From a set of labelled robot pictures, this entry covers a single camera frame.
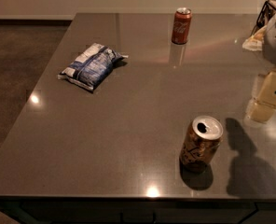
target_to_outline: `snack bag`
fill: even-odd
[[[95,88],[112,72],[113,65],[123,57],[112,49],[94,43],[58,74],[88,91]]]

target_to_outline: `stainless steel table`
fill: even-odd
[[[255,77],[274,66],[242,49],[255,19],[195,14],[179,46],[173,14],[77,14],[29,94],[39,102],[0,149],[0,209],[27,223],[257,223],[276,212],[276,114],[243,122]],[[94,93],[58,80],[93,42],[129,59]],[[224,137],[193,175],[178,157],[199,115],[219,119]]]

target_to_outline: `red soda can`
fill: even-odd
[[[177,8],[174,15],[172,30],[172,42],[185,44],[187,42],[188,30],[192,19],[192,11],[186,7]]]

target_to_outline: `concrete floor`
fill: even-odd
[[[0,146],[68,26],[0,25]],[[0,213],[0,224],[17,224]]]

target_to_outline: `dark floor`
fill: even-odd
[[[26,102],[67,25],[0,25],[0,146]],[[17,224],[0,213],[0,224]]]

